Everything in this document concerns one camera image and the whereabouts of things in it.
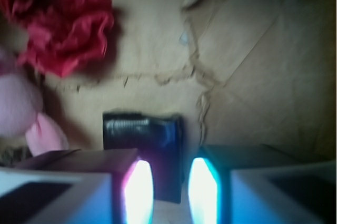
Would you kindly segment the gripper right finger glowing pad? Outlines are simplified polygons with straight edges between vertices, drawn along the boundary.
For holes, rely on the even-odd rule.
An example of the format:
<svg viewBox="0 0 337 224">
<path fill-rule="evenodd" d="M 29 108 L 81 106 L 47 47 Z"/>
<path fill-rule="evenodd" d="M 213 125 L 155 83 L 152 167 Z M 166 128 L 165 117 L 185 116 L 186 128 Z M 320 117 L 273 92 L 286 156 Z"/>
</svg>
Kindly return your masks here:
<svg viewBox="0 0 337 224">
<path fill-rule="evenodd" d="M 193 223 L 336 223 L 336 161 L 290 145 L 204 145 L 188 199 Z"/>
</svg>

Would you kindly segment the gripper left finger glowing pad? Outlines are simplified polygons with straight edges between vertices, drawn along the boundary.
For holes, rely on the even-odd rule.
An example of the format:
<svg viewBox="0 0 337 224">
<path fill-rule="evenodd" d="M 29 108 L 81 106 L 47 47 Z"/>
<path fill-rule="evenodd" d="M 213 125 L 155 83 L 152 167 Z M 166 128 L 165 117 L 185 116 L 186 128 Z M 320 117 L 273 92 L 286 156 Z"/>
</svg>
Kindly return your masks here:
<svg viewBox="0 0 337 224">
<path fill-rule="evenodd" d="M 1 168 L 1 223 L 151 223 L 137 149 L 51 151 Z"/>
</svg>

